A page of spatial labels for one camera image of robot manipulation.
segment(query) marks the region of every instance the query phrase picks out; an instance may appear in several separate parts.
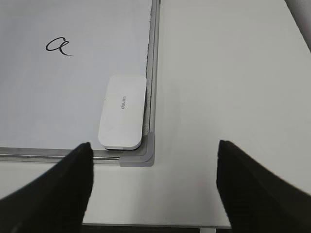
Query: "gray corner piece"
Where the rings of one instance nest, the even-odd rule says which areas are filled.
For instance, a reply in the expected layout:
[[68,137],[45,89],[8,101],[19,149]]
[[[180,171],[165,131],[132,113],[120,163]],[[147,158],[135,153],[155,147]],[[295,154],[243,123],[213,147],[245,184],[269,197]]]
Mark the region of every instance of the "gray corner piece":
[[137,150],[126,151],[119,159],[120,166],[152,166],[155,162],[155,134],[143,137]]

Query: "white eraser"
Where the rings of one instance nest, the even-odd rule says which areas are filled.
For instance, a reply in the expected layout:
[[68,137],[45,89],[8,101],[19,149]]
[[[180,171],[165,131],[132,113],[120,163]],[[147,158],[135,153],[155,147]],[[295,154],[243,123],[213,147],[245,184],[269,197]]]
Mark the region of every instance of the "white eraser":
[[134,150],[140,146],[146,78],[114,75],[109,79],[98,139],[106,149]]

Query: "white table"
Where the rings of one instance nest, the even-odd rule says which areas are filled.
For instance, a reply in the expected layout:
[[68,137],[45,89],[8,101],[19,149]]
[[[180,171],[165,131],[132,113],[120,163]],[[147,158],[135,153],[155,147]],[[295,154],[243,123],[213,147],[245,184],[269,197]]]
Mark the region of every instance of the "white table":
[[[284,0],[163,0],[155,165],[95,166],[85,223],[228,227],[220,139],[311,194],[311,55]],[[0,196],[52,165],[0,163]]]

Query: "whiteboard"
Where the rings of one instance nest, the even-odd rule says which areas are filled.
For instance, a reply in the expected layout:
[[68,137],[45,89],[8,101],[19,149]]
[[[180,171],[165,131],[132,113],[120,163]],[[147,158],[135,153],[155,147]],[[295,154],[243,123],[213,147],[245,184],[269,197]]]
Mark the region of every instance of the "whiteboard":
[[107,81],[146,75],[151,4],[1,0],[0,147],[104,150]]

